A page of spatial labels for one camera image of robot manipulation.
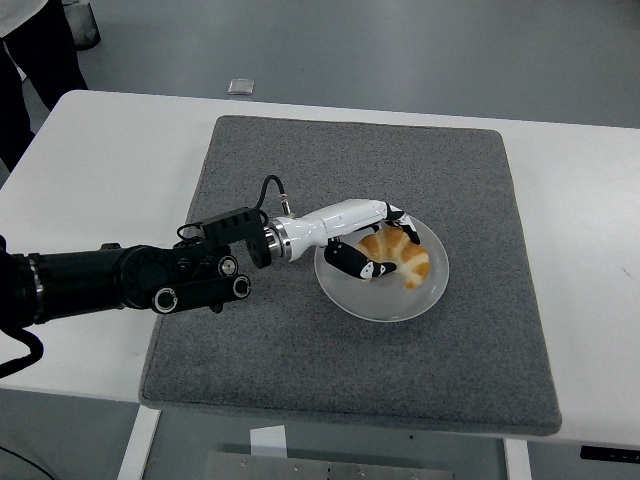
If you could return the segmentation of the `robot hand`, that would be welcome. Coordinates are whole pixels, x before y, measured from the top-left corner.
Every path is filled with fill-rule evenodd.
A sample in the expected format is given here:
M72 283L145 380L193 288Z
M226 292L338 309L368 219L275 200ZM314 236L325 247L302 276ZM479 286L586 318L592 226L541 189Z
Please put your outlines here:
M405 286L415 288L429 273L428 254L411 218L386 202L346 200L300 218L275 218L269 228L278 255L289 262L322 247L326 263L361 280L398 271Z

